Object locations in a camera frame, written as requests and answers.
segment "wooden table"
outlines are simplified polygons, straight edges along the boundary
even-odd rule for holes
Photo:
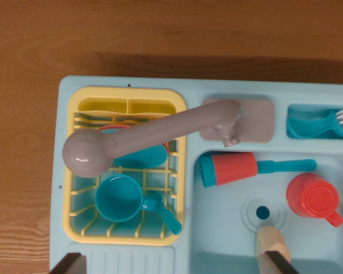
[[[0,0],[0,273],[48,273],[67,75],[343,84],[343,3]]]

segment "gray faucet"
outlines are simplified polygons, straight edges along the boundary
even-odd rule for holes
[[[106,172],[114,158],[210,127],[218,130],[224,146],[230,147],[240,142],[234,124],[241,114],[238,101],[222,100],[109,134],[79,130],[66,140],[63,161],[75,175],[92,178]]]

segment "toy kitchen sink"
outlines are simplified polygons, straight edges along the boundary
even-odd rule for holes
[[[243,109],[233,125],[233,146],[224,146],[216,128],[202,128],[166,142],[167,160],[157,168],[111,166],[100,176],[82,178],[65,167],[62,148],[75,131],[142,124],[228,99]],[[325,132],[300,139],[287,126],[290,119],[318,120],[342,109],[342,85],[66,77],[58,97],[50,268],[68,252],[80,252],[89,274],[258,274],[256,231],[272,225],[283,234],[299,273],[343,274],[343,224],[300,217],[288,206],[287,187],[300,172],[259,174],[205,188],[198,161],[224,152],[253,152],[258,161],[314,159],[315,173],[336,188],[343,217],[343,137]],[[144,193],[160,192],[182,232],[172,234],[155,212],[140,211],[122,223],[103,218],[95,192],[114,174],[131,176]],[[268,217],[259,217],[260,207],[269,210]]]

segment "teal cup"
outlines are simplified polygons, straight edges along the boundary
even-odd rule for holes
[[[99,213],[111,221],[127,221],[141,210],[156,211],[158,201],[144,196],[139,184],[130,176],[116,174],[100,183],[95,194]]]

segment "teal handle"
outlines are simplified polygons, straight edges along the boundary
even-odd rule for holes
[[[258,174],[267,174],[274,172],[293,172],[293,171],[313,171],[317,168],[317,163],[313,159],[295,160],[295,161],[259,161]]]
[[[172,212],[160,204],[159,213],[165,225],[170,229],[174,235],[179,235],[182,231],[182,224],[177,220]]]

